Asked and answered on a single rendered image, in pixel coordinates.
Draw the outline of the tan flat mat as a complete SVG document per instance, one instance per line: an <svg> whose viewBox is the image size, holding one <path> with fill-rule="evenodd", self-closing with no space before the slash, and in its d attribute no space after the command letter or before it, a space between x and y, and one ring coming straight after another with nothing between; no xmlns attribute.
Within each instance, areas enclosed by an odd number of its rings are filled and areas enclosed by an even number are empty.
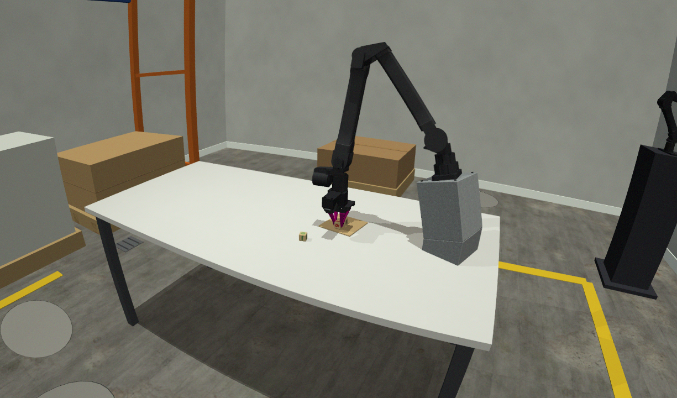
<svg viewBox="0 0 677 398"><path fill-rule="evenodd" d="M351 217L348 217L348 216L347 216L347 219L348 219L348 224L343 225L341 229L335 228L331 218L329 220L325 221L324 223L318 225L318 226L321 227L321 228L331 230L333 232L340 233L340 234L343 234L345 236L350 237L350 236L353 236L353 234L355 232L357 232L358 230L363 228L363 226L365 226L368 223L366 221L351 218Z"/></svg>

